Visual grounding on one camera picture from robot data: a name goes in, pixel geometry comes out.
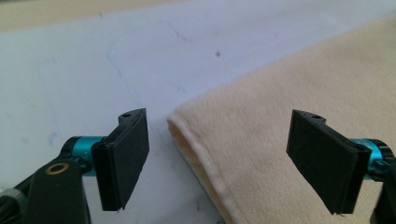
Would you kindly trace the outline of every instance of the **white table surface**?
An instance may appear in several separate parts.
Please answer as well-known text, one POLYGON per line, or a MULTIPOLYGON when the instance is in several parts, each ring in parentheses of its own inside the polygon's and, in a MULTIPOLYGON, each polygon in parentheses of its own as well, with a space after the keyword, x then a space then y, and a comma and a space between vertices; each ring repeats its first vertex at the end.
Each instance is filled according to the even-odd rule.
POLYGON ((69 137, 108 135, 119 114, 145 107, 150 153, 131 200, 103 212, 95 178, 84 177, 92 222, 222 223, 166 117, 395 9, 393 0, 187 1, 0 33, 0 190, 55 158, 69 137))

